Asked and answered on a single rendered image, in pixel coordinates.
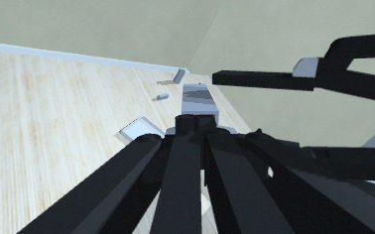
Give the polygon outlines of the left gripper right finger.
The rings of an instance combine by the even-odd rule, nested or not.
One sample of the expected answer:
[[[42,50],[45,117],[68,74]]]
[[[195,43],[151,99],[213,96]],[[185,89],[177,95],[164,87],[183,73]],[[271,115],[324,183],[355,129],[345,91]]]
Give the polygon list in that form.
[[[375,197],[268,134],[200,121],[218,234],[375,234]]]

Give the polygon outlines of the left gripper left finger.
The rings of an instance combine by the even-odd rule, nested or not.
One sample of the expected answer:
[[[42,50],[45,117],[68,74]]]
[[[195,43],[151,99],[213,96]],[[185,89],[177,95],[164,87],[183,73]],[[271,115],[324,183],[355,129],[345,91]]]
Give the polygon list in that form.
[[[202,234],[200,115],[175,124],[134,139],[16,234],[132,234],[158,192],[149,234]]]

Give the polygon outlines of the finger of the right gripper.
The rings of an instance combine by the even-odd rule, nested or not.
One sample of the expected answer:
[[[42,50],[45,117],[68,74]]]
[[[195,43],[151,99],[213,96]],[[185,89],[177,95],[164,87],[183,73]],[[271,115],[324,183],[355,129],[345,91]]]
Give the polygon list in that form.
[[[221,70],[212,84],[313,91],[322,88],[375,100],[375,74],[347,70],[354,59],[375,58],[375,35],[339,38],[323,58],[301,58],[293,72]]]
[[[277,139],[278,140],[278,139]],[[375,197],[375,148],[300,147],[300,143],[278,140],[320,166]],[[328,159],[319,159],[328,158]],[[366,181],[370,180],[370,181]]]

